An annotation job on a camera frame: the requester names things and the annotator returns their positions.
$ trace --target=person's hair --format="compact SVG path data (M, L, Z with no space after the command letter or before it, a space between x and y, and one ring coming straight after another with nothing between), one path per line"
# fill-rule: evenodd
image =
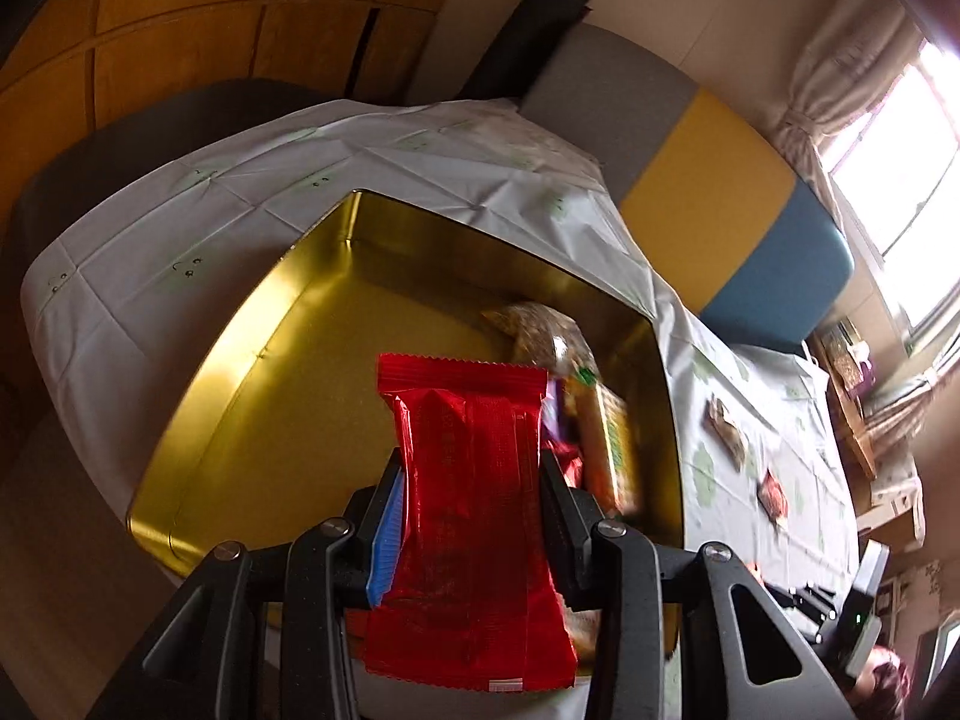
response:
M874 692L870 698L853 707L857 720L902 720L904 705L910 693L910 675L906 664L891 662L874 669Z

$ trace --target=yellow cushion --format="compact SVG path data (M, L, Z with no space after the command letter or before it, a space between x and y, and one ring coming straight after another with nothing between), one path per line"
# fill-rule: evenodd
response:
M700 89L620 213L650 264L699 313L770 229L795 179L750 124Z

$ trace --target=food wrapper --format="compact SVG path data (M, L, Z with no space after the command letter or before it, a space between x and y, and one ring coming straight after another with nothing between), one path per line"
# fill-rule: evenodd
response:
M786 515L789 512L786 493L784 493L781 483L776 476L771 474L769 469L767 469L763 481L757 485L757 498L760 498L760 504L767 512L767 517L770 517L771 521L779 527L785 528Z
M752 560L746 563L747 570L754 575L754 579L763 584L763 574L760 573L760 564L758 562L753 562Z
M579 488L584 479L584 461L580 457L580 447L574 443L555 442L555 440L546 442L546 445L553 450L566 485L570 488Z
M727 407L716 395L713 395L709 404L707 404L707 419L727 450L730 450L730 456L733 458L736 469L738 471L742 470L743 464L747 460L747 437L734 424Z
M533 367L380 357L407 487L397 570L368 618L371 673L474 690L573 684L539 512L546 382Z
M546 384L546 396L541 409L541 425L546 433L545 439L561 442L565 437L566 417L563 413L563 381L550 379Z
M599 376L590 347L566 314L541 303L515 303L483 316L516 339L514 362L545 367L560 378L579 375L594 381Z
M600 610L588 608L583 611L574 611L563 603L562 596L558 596L558 601L563 607L563 627L577 654L577 665L580 669L584 669L596 661L597 638L600 635Z
M577 409L584 486L605 517L635 517L641 489L627 404L602 384L568 380Z

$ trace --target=curtain tie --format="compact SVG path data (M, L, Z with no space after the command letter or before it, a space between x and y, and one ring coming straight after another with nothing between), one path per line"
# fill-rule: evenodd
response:
M786 113L784 113L784 122L792 125L792 127L800 127L811 140L816 140L823 135L823 129L817 122L794 108L787 108Z

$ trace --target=white tablecloth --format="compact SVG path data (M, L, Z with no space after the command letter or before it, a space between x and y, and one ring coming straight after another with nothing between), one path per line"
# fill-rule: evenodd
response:
M119 517L232 312L355 188L485 230L650 317L676 420L686 545L726 541L772 581L846 590L856 524L827 376L797 357L725 346L650 268L592 159L507 103L308 108L144 176L37 257L21 292L32 348L67 435ZM712 395L749 438L743 471L704 426ZM766 469L789 499L786 530L757 503Z

